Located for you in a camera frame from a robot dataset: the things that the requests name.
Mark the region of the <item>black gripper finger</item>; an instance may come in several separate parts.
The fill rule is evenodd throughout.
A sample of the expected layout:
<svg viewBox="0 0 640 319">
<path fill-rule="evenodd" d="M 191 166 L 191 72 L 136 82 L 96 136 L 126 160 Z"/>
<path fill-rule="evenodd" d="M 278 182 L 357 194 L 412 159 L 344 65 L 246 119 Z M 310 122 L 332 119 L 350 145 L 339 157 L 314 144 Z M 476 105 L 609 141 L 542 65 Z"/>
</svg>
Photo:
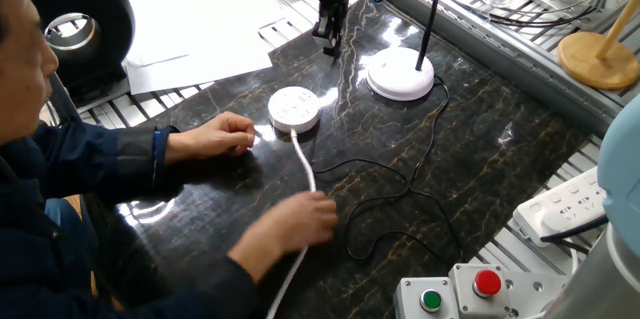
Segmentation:
<svg viewBox="0 0 640 319">
<path fill-rule="evenodd" d="M 332 18 L 334 19 L 333 32 L 334 32 L 334 44 L 333 44 L 333 57 L 339 59 L 341 55 L 341 44 L 343 36 L 344 21 L 347 16 L 348 4 L 339 3 L 334 6 Z"/>
<path fill-rule="evenodd" d="M 312 36 L 316 43 L 323 47 L 325 55 L 334 56 L 331 10 L 323 5 L 319 6 L 319 18 L 312 28 Z"/>
</svg>

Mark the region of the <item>person's left hand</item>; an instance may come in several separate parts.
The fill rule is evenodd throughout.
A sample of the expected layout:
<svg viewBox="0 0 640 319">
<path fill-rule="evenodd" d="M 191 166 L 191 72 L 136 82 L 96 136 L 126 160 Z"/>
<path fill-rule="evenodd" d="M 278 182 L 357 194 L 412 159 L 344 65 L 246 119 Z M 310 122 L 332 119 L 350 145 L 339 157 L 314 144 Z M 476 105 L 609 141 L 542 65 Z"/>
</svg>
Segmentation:
<svg viewBox="0 0 640 319">
<path fill-rule="evenodd" d="M 254 146 L 254 121 L 232 112 L 217 115 L 191 131 L 195 153 L 201 157 L 239 156 Z"/>
</svg>

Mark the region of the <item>person's right hand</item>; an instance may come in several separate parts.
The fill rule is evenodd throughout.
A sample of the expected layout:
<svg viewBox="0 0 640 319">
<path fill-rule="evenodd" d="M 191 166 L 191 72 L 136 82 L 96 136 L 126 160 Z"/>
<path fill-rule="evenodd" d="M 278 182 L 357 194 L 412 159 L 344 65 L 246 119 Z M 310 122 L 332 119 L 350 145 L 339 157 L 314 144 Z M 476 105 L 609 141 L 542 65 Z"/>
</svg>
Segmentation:
<svg viewBox="0 0 640 319">
<path fill-rule="evenodd" d="M 251 228 L 276 260 L 328 242 L 338 225 L 336 202 L 323 192 L 302 192 L 279 202 Z"/>
</svg>

